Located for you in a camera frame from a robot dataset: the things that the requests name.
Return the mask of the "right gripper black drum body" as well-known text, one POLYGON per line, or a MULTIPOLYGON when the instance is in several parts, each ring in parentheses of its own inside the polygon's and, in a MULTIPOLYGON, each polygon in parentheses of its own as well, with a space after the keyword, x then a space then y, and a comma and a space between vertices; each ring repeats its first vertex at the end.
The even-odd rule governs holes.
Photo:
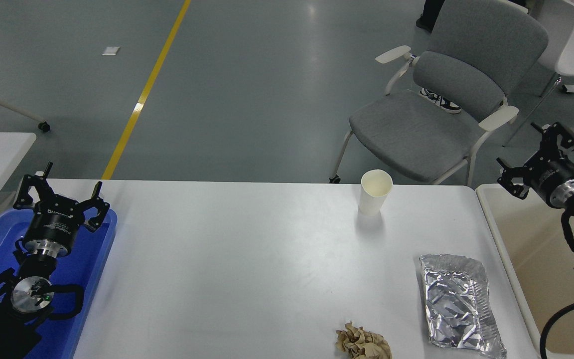
POLYGON ((574 163, 562 155, 533 155, 529 159, 529 186, 549 207, 567 207, 574 197, 574 163))

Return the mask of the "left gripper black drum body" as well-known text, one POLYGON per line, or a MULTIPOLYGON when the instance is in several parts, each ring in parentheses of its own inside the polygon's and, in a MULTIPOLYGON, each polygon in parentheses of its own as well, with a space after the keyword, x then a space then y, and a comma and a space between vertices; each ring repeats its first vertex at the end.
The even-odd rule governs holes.
POLYGON ((85 221, 82 204, 65 197, 41 200, 33 207, 34 216, 23 237, 23 246, 32 247, 41 241, 61 247, 73 247, 77 232, 85 221))

